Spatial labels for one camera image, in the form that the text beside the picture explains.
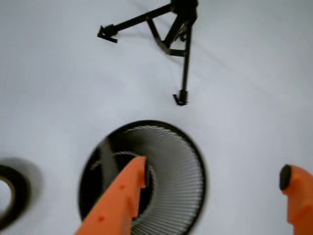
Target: orange plastic part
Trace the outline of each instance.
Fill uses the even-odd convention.
[[[76,235],[130,235],[145,188],[146,157],[136,157],[121,171],[85,218]]]
[[[295,235],[313,235],[313,176],[291,165],[291,177],[283,193],[288,196],[288,222]]]

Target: black wire basket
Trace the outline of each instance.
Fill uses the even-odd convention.
[[[206,176],[194,143],[178,128],[160,121],[138,121],[109,135],[119,170],[134,157],[146,156],[149,184],[141,190],[133,235],[184,235],[195,224],[204,204]],[[98,147],[84,170],[79,209],[84,219],[103,188]]]

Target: black tripod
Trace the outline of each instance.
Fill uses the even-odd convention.
[[[179,93],[179,96],[176,94],[173,95],[177,104],[182,106],[187,104],[188,91],[186,90],[186,88],[188,78],[191,32],[192,25],[197,19],[196,12],[197,6],[198,0],[171,0],[171,3],[168,5],[150,11],[146,14],[135,17],[123,23],[117,25],[110,24],[106,27],[101,26],[100,31],[98,33],[98,37],[117,43],[117,39],[114,39],[111,36],[116,35],[119,31],[123,29],[132,27],[136,24],[146,21],[156,40],[156,43],[166,54],[173,56],[181,56],[185,58],[184,71],[182,77],[182,88]],[[177,16],[168,34],[162,41],[157,32],[156,26],[153,23],[153,18],[166,14],[168,12],[174,12],[177,14]],[[170,49],[171,44],[173,43],[173,41],[177,40],[177,38],[180,38],[183,42],[186,41],[185,50]]]

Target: roll of tape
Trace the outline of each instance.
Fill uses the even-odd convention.
[[[30,187],[24,176],[4,165],[0,165],[0,180],[9,185],[12,193],[10,205],[0,215],[0,230],[2,230],[16,220],[26,208]]]

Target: white surface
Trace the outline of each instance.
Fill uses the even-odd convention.
[[[9,185],[0,180],[0,216],[6,212],[12,200],[12,192]]]
[[[171,97],[182,60],[158,49],[146,23],[117,45],[96,37],[101,24],[166,3],[0,2],[0,163],[33,185],[29,209],[3,234],[74,234],[90,152],[140,119],[178,126],[203,153],[210,186],[193,234],[292,234],[278,175],[286,163],[313,172],[313,2],[201,2],[185,107]]]

